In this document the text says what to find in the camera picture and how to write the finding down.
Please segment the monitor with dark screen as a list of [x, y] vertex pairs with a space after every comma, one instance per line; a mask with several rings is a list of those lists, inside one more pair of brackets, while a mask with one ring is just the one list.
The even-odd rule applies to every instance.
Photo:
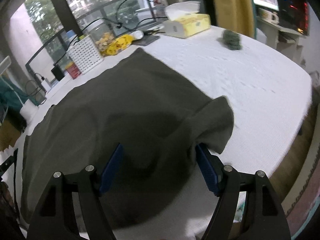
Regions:
[[306, 0], [277, 0], [279, 25], [309, 35], [310, 14]]

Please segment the white mug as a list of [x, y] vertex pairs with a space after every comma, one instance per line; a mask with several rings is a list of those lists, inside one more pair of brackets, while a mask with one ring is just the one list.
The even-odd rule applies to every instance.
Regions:
[[260, 18], [266, 22], [273, 23], [273, 24], [279, 23], [279, 16], [275, 12], [271, 12], [266, 9], [259, 8], [258, 13]]

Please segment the small dark green object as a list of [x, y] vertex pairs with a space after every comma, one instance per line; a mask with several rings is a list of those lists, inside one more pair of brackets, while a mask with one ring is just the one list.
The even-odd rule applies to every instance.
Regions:
[[230, 50], [241, 50], [241, 37], [238, 33], [225, 29], [222, 33], [222, 42]]

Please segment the yellow tissue box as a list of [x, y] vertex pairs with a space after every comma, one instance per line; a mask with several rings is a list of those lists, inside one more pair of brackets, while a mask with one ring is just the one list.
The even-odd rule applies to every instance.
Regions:
[[165, 7], [167, 20], [163, 22], [166, 36], [188, 38], [211, 26], [210, 16], [200, 13], [201, 2], [186, 1], [171, 4]]

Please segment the white perforated basket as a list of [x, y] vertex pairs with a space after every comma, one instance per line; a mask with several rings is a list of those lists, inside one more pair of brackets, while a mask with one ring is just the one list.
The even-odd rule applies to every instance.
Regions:
[[98, 64], [102, 63], [103, 56], [97, 49], [91, 36], [85, 36], [67, 50], [67, 55], [75, 63], [82, 74], [86, 74]]

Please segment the cardboard box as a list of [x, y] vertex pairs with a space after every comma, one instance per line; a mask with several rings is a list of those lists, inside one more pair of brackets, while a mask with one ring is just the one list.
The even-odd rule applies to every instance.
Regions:
[[4, 120], [0, 130], [0, 151], [3, 152], [7, 148], [14, 147], [16, 141], [21, 136], [18, 131], [8, 120]]

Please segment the red yellow snack can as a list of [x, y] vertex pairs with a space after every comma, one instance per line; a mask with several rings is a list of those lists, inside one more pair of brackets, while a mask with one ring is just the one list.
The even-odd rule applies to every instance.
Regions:
[[73, 61], [65, 66], [65, 70], [72, 77], [72, 79], [76, 79], [81, 74], [81, 71]]

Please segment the yellow snack bag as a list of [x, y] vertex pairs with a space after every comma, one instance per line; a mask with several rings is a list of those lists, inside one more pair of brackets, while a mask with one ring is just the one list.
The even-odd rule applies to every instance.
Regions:
[[129, 34], [122, 35], [118, 38], [113, 38], [112, 35], [103, 37], [99, 48], [104, 56], [114, 56], [131, 46], [134, 38]]

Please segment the clear snack jar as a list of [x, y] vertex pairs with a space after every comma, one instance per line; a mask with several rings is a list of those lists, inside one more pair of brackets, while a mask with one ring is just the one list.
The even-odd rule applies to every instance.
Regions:
[[100, 53], [106, 55], [109, 45], [115, 39], [112, 25], [107, 23], [106, 20], [98, 19], [87, 28], [87, 32], [95, 42]]

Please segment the white desk lamp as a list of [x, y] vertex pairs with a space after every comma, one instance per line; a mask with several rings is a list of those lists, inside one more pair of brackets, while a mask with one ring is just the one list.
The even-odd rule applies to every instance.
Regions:
[[20, 110], [20, 115], [26, 120], [27, 124], [30, 124], [38, 110], [39, 110], [39, 107], [36, 106], [31, 100], [28, 99], [23, 104]]

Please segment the yellow curtain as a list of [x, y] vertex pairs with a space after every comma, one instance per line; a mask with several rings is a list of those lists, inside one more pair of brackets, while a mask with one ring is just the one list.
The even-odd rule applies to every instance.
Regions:
[[253, 0], [214, 0], [217, 25], [256, 38], [256, 16]]

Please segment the dark olive grey garment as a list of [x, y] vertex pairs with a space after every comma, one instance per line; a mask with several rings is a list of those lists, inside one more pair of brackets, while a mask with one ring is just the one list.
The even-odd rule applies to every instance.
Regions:
[[211, 99], [143, 49], [72, 89], [26, 137], [21, 214], [30, 223], [54, 172], [102, 171], [124, 154], [101, 205], [112, 228], [142, 223], [177, 196], [195, 167], [195, 146], [222, 153], [234, 126], [224, 96]]

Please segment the teal curtain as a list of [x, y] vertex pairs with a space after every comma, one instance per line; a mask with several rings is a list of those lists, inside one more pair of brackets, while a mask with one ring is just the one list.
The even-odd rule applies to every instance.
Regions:
[[16, 85], [14, 85], [5, 76], [1, 76], [1, 106], [20, 113], [23, 105], [30, 100], [35, 106], [39, 103], [27, 93], [23, 92]]

